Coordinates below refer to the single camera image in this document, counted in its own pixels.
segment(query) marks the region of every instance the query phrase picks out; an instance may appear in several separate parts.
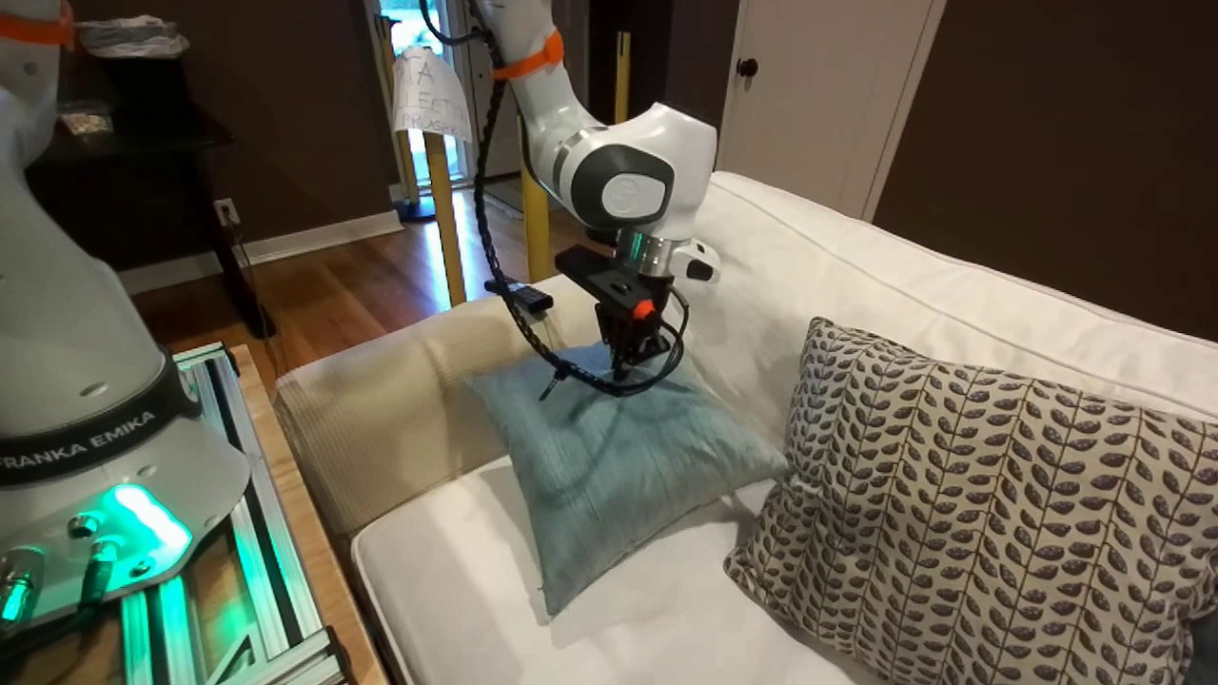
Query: doorway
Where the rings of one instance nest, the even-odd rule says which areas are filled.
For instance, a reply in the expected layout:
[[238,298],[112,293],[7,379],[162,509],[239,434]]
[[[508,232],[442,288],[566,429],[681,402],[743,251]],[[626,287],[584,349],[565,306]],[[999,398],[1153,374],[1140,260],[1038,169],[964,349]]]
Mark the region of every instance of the doorway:
[[720,169],[876,216],[950,0],[743,0]]

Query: green led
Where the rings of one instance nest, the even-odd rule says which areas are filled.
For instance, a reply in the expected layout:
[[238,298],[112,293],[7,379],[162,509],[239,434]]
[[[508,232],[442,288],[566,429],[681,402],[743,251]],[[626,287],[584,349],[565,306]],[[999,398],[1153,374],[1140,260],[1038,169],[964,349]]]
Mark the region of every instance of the green led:
[[162,553],[179,558],[192,548],[188,525],[179,525],[144,486],[122,483],[116,498],[162,539]]
[[36,604],[36,582],[16,578],[0,604],[0,624],[25,624]]
[[630,232],[622,255],[639,260],[649,251],[649,235],[643,232]]
[[126,539],[122,557],[136,558],[144,557],[152,568],[143,575],[158,575],[192,548],[192,529],[163,505],[158,504],[152,491],[136,483],[122,483],[101,498],[101,515],[106,521],[106,531]]

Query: couch armrest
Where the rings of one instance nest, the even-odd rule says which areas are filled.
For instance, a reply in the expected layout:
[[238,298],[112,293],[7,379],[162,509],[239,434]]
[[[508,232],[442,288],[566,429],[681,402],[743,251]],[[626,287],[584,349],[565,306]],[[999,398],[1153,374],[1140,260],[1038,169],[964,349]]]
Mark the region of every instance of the couch armrest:
[[[596,342],[596,306],[566,278],[541,288],[554,347]],[[300,364],[277,379],[277,420],[334,537],[353,537],[400,504],[504,457],[466,375],[518,363],[530,342],[500,298]]]

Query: green light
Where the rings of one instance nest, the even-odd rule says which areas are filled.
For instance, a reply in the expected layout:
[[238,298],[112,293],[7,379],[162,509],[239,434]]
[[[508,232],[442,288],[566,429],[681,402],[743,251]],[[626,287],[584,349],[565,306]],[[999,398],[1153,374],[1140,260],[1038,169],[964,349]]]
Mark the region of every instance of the green light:
[[144,486],[122,483],[112,495],[122,505],[126,521],[152,537],[144,544],[162,568],[174,564],[192,548],[192,529],[174,521],[174,515],[167,515]]
[[16,578],[0,604],[0,624],[25,624],[36,604],[36,582]]

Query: wooden floor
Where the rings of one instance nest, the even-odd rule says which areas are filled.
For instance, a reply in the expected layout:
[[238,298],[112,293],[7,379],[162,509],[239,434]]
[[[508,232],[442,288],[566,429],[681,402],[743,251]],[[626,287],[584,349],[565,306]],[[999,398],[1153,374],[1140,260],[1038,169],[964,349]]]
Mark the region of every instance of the wooden floor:
[[[500,263],[526,278],[521,213],[489,200]],[[470,298],[483,298],[489,266],[478,241],[474,200],[456,199],[460,260]],[[566,213],[554,213],[554,251],[584,232]],[[277,334],[254,339],[238,321],[223,278],[143,293],[136,309],[158,342],[192,349],[201,342],[247,342],[263,379],[276,379],[313,356],[360,347],[451,309],[445,266],[436,224],[360,241],[247,269]]]

